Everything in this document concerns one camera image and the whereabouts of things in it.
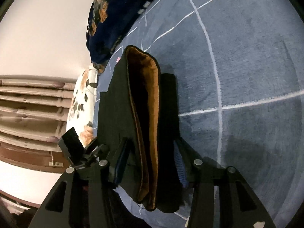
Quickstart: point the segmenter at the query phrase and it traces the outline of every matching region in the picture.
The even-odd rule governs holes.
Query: blue bedsheet
[[[177,77],[182,137],[202,156],[238,168],[276,226],[285,227],[304,200],[304,24],[291,3],[155,0],[99,76],[98,93],[107,91],[127,45]],[[146,212],[117,191],[152,227],[186,224],[186,198],[176,214],[163,214]]]

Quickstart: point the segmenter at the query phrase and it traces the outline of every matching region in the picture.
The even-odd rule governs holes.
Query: floral pillow
[[[97,70],[90,65],[77,79],[66,130],[74,127],[85,147],[93,140],[93,115],[97,94]]]

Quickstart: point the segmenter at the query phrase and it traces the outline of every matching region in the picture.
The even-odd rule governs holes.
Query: beige curtain
[[[60,151],[75,84],[0,79],[0,142]]]

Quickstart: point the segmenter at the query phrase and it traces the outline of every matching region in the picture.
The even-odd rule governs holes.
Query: brown fabric lining
[[[141,137],[139,148],[142,154],[145,154],[144,158],[146,158],[148,168],[149,179],[143,184],[142,191],[147,189],[145,184],[148,184],[150,199],[147,209],[155,209],[158,180],[159,70],[154,59],[137,48],[130,47],[126,56],[132,103],[135,106],[136,120],[138,119],[136,129],[141,132],[138,133]]]

